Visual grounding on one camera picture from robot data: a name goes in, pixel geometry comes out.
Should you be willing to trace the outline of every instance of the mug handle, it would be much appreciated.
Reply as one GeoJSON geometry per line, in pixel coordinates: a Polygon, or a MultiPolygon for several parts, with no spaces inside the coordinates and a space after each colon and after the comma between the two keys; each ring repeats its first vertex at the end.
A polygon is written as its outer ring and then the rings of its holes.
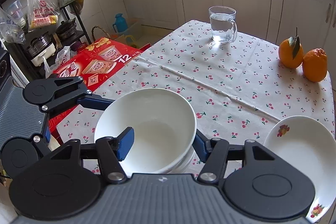
{"type": "Polygon", "coordinates": [[[233,36],[232,36],[232,39],[230,41],[231,42],[235,42],[236,41],[236,38],[237,38],[237,24],[236,22],[233,20],[233,19],[229,19],[229,22],[231,22],[232,26],[233,26],[233,36]]]}

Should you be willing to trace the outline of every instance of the red box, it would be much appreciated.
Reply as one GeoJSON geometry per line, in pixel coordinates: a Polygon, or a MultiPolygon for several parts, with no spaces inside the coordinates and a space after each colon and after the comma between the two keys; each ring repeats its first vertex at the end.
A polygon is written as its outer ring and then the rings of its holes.
{"type": "MultiPolygon", "coordinates": [[[[71,58],[53,73],[58,77],[81,76],[84,84],[95,91],[118,70],[124,67],[131,59],[142,53],[142,50],[132,48],[108,38],[101,38],[71,58]]],[[[61,142],[56,126],[74,109],[49,120],[49,129],[52,135],[61,142]]]]}

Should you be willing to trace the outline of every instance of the table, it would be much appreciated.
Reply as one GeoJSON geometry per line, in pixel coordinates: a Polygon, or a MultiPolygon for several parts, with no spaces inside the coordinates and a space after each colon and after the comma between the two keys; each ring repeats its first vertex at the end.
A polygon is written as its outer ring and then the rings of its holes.
{"type": "MultiPolygon", "coordinates": [[[[320,121],[335,135],[334,103],[329,73],[320,83],[308,81],[301,66],[285,68],[278,46],[238,33],[231,44],[211,40],[211,26],[192,20],[131,60],[94,93],[118,97],[142,88],[165,88],[185,97],[197,115],[197,128],[208,138],[231,144],[246,139],[263,143],[273,126],[293,115],[320,121]]],[[[57,127],[64,142],[93,142],[102,111],[77,106],[57,127]]],[[[95,160],[84,166],[99,172],[95,160]]],[[[187,173],[198,175],[196,156],[187,173]]],[[[229,162],[226,176],[241,167],[229,162]]]]}

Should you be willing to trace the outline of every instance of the bottle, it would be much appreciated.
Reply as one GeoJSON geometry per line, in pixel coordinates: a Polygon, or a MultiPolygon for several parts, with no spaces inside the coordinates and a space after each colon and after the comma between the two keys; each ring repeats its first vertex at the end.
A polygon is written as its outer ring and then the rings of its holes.
{"type": "Polygon", "coordinates": [[[115,23],[112,25],[115,32],[123,32],[123,31],[127,30],[127,28],[128,28],[126,19],[124,19],[122,17],[122,15],[123,14],[116,14],[115,15],[115,23]]]}

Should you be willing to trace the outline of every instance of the plate with fruit pattern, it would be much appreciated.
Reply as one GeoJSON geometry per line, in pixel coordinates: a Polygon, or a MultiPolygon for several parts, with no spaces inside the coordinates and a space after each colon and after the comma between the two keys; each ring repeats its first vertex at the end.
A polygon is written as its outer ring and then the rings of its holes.
{"type": "Polygon", "coordinates": [[[307,214],[314,223],[330,208],[336,197],[336,141],[315,119],[292,116],[278,122],[264,146],[311,179],[315,198],[307,214]]]}

